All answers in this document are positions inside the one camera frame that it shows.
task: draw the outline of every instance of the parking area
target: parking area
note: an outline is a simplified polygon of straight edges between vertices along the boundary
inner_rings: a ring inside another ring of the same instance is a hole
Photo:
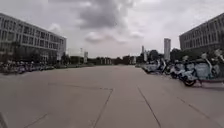
[[[0,76],[8,128],[222,128],[222,85],[187,88],[132,66]]]

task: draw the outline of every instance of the building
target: building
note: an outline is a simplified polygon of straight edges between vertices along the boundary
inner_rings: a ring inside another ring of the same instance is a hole
[[[171,39],[164,39],[164,59],[170,61]]]
[[[0,61],[13,55],[12,42],[19,44],[21,59],[37,53],[42,61],[60,60],[66,51],[66,38],[0,13]]]
[[[144,53],[145,52],[145,47],[144,46],[142,46],[142,53]]]
[[[224,48],[224,13],[180,35],[183,51],[212,53]]]

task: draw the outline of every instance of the pavement joint line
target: pavement joint line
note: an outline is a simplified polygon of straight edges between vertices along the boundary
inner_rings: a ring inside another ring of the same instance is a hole
[[[81,88],[81,89],[92,89],[92,90],[113,90],[113,88],[100,88],[100,87],[84,87],[84,86],[77,86],[77,85],[70,85],[70,84],[55,84],[55,83],[48,83],[50,86],[61,86],[61,87],[74,87],[74,88]]]
[[[29,128],[30,126],[33,126],[34,124],[40,122],[41,120],[43,120],[44,118],[46,118],[49,114],[44,114],[43,116],[41,116],[40,118],[36,119],[35,121],[31,122],[30,124],[26,125],[23,128]]]
[[[99,114],[98,118],[96,119],[96,123],[94,124],[93,128],[96,128],[96,126],[97,126],[99,120],[101,119],[101,117],[102,117],[102,115],[103,115],[103,113],[104,113],[104,111],[105,111],[105,109],[106,109],[106,107],[107,107],[107,104],[108,104],[108,102],[109,102],[109,99],[110,99],[112,93],[113,93],[113,89],[110,90],[110,94],[109,94],[109,96],[107,97],[107,100],[106,100],[105,104],[103,105],[103,108],[101,109],[100,114]]]
[[[207,118],[208,120],[210,120],[211,122],[215,123],[218,127],[220,128],[223,128],[218,122],[216,122],[215,120],[213,120],[212,118],[210,118],[208,115],[206,115],[205,113],[203,113],[202,111],[200,111],[198,108],[194,107],[194,105],[191,105],[190,103],[188,103],[187,101],[185,101],[184,99],[174,95],[174,94],[171,94],[166,88],[165,88],[165,91],[171,95],[171,96],[174,96],[176,97],[178,100],[180,100],[182,103],[186,104],[187,106],[189,106],[190,108],[192,108],[193,110],[195,110],[196,112],[198,112],[199,114],[203,115],[205,118]]]
[[[147,106],[149,107],[150,111],[152,112],[154,118],[156,119],[157,124],[159,125],[159,128],[162,128],[161,123],[159,122],[159,119],[156,117],[156,114],[154,113],[152,107],[150,106],[150,103],[147,101],[145,95],[142,93],[141,89],[137,86],[138,91],[140,92],[140,94],[142,95],[143,99],[145,100],[145,103],[147,104]]]
[[[196,107],[194,107],[193,105],[191,105],[190,103],[186,102],[185,100],[181,99],[180,97],[177,97],[176,96],[176,98],[179,99],[180,101],[182,101],[184,104],[188,105],[190,108],[192,108],[196,112],[198,112],[201,115],[203,115],[204,117],[206,117],[208,120],[210,120],[213,123],[215,123],[216,125],[218,125],[218,127],[223,128],[218,122],[214,121],[212,118],[210,118],[209,116],[207,116],[205,113],[203,113],[202,111],[200,111],[199,109],[197,109]]]

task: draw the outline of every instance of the gray cloud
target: gray cloud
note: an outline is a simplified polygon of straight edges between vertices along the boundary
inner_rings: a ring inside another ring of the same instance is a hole
[[[83,21],[80,27],[86,29],[121,26],[127,9],[133,4],[132,0],[50,0],[50,2],[84,6],[79,10],[79,18]]]

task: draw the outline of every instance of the white scooter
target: white scooter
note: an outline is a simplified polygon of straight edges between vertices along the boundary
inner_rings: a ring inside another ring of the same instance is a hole
[[[220,58],[221,61],[224,62],[223,56],[221,54],[222,52],[220,50],[215,51],[217,58]],[[204,60],[204,62],[195,62],[193,70],[184,73],[183,83],[188,87],[193,86],[197,80],[201,84],[202,81],[212,81],[213,79],[217,78],[220,73],[219,65],[217,63],[212,64],[208,60],[207,54],[202,54],[201,58]]]

